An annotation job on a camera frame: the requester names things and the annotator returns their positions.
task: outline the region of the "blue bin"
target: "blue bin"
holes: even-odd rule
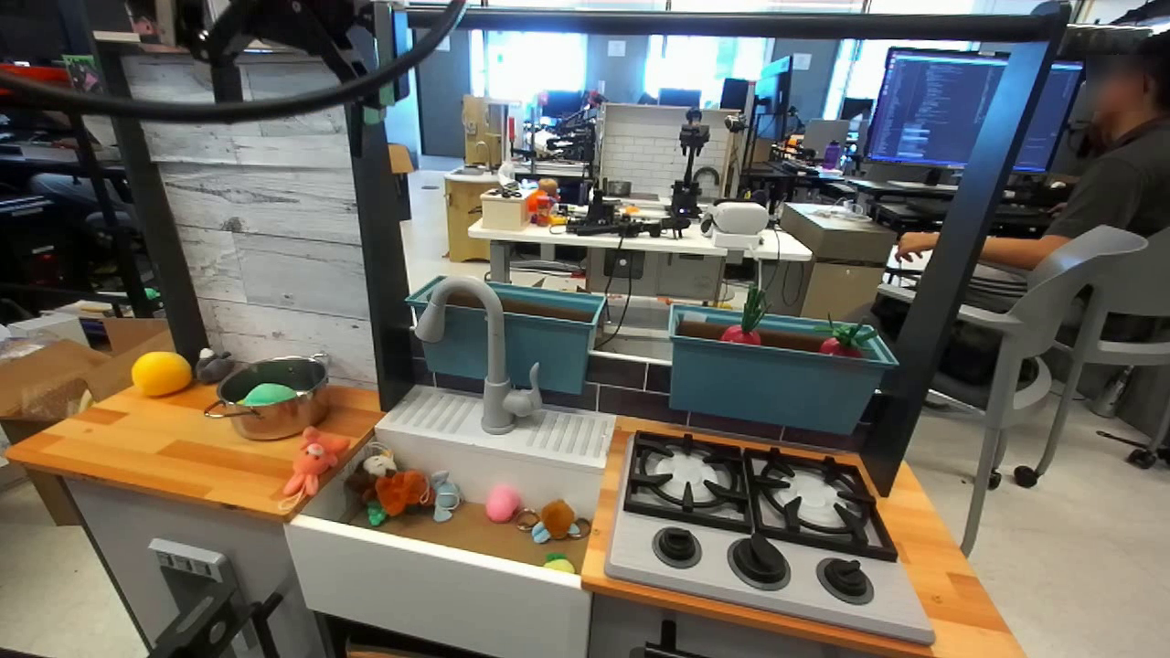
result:
[[[404,305],[411,314],[435,296],[442,278],[416,290]],[[527,370],[542,363],[542,391],[581,395],[593,335],[598,328],[604,296],[491,286],[504,305],[507,380],[527,386]],[[450,305],[447,334],[424,345],[429,370],[437,377],[483,380],[486,374],[486,324],[483,308]]]
[[[738,314],[673,311],[673,409],[851,435],[881,377],[900,366],[877,334],[859,358],[832,358],[801,346],[721,345],[727,324],[738,324]],[[765,314],[760,334],[823,340],[829,321]]]

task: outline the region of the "wooden countertop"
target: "wooden countertop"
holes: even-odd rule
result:
[[[303,498],[280,498],[280,486],[299,440],[249,441],[229,419],[204,414],[212,402],[214,386],[188,386],[166,399],[119,391],[19,441],[8,450],[8,462],[34,473],[292,519]],[[327,386],[326,402],[327,417],[316,429],[352,435],[352,450],[358,450],[380,419],[377,391]]]
[[[652,585],[606,576],[604,567],[606,567],[606,552],[610,552],[619,486],[624,475],[624,455],[627,455],[633,433],[681,435],[681,429],[653,425],[653,419],[620,419],[619,425],[615,441],[610,441],[610,462],[604,473],[604,491],[598,491],[594,515],[593,515],[587,552],[581,563],[581,581],[587,592],[633,601],[633,604],[658,608],[658,612],[681,612],[681,615],[694,615],[694,617],[748,624],[748,630],[765,630],[765,631],[777,631],[777,636],[867,652],[867,654],[940,654],[940,658],[944,654],[948,658],[950,654],[961,654],[961,658],[965,654],[972,654],[972,658],[1023,654],[910,469],[900,473],[890,494],[881,498],[877,507],[881,507],[881,519],[886,519],[890,542],[900,545],[900,559],[910,572],[918,601],[936,624],[936,647],[900,642],[900,640],[867,636],[867,631],[851,631],[851,630],[836,630],[836,624],[786,617],[773,612],[753,612],[753,608],[733,608],[733,604],[721,604],[721,601],[703,601],[703,596],[688,596],[688,592],[667,592],[667,587],[652,587]]]

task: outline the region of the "office chair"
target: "office chair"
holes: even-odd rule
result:
[[[965,386],[944,374],[932,380],[936,391],[983,409],[983,450],[972,479],[972,501],[965,511],[961,552],[976,548],[983,498],[992,486],[999,486],[993,469],[1006,455],[1010,414],[1038,407],[1049,391],[1049,377],[1042,363],[1038,363],[1038,383],[1029,383],[1027,391],[1017,391],[1023,363],[1045,353],[1057,345],[1059,324],[1076,319],[1076,311],[1082,308],[1082,294],[1106,274],[1106,262],[1121,256],[1138,256],[1143,251],[1143,245],[1146,241],[1129,230],[1095,227],[1067,241],[1063,250],[1057,250],[1045,262],[1038,262],[1027,274],[1027,294],[1006,314],[970,308],[970,305],[956,308],[955,321],[1000,335],[992,386]],[[910,305],[915,290],[881,286],[877,296]]]
[[[1166,278],[1170,278],[1170,230],[1160,230],[1156,239],[1146,239],[1146,250],[1138,258],[1112,262],[1106,274],[1093,286],[1088,311],[1072,345],[1067,383],[1057,402],[1045,450],[1034,469],[1021,463],[1014,473],[1021,486],[1029,491],[1053,469],[1063,419],[1067,419],[1067,402],[1077,391],[1084,366],[1138,366],[1138,370],[1170,366],[1170,335],[1143,340],[1143,345],[1102,335],[1102,324],[1112,314],[1166,321],[1170,319]],[[1166,433],[1170,433],[1170,407],[1161,409],[1160,433],[1150,435],[1150,450],[1166,440]]]

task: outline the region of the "man's arm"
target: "man's arm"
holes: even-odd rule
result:
[[[999,266],[1038,266],[1049,251],[1057,251],[1067,239],[1063,235],[1042,235],[1042,239],[993,239],[987,235],[978,258]],[[900,239],[900,258],[928,251],[940,245],[940,235],[901,235]]]

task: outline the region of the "person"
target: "person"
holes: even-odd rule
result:
[[[1093,106],[1093,165],[1042,239],[983,241],[961,305],[1010,311],[1027,290],[1027,269],[1093,227],[1106,223],[1143,239],[1170,227],[1170,34],[1146,38],[1095,77],[1102,77],[1102,87]],[[940,235],[910,230],[900,239],[897,256],[915,258],[936,241]],[[900,334],[901,319],[901,305],[881,300],[872,308],[872,321],[887,335]],[[987,383],[993,352],[999,340],[992,334],[956,324],[940,370],[965,383]]]

